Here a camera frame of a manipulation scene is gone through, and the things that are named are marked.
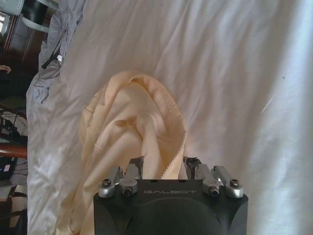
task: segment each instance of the silver bolt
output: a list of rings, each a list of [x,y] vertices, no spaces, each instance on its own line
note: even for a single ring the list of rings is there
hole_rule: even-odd
[[[111,180],[110,179],[105,179],[102,181],[102,186],[103,187],[108,187],[111,185]]]
[[[220,195],[219,189],[217,187],[210,187],[209,195],[211,195],[212,197],[217,197],[218,195]]]
[[[130,197],[133,194],[133,191],[131,188],[126,187],[123,189],[122,194],[124,197]]]
[[[230,183],[230,186],[232,186],[232,187],[238,187],[239,186],[239,181],[236,179],[230,180],[229,183]]]

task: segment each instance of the cream cloth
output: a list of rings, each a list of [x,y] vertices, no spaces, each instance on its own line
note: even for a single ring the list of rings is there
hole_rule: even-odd
[[[82,177],[61,204],[59,234],[94,233],[92,198],[112,166],[125,171],[131,158],[144,156],[144,179],[179,177],[186,141],[182,114],[150,76],[126,71],[112,77],[83,110],[79,135]]]

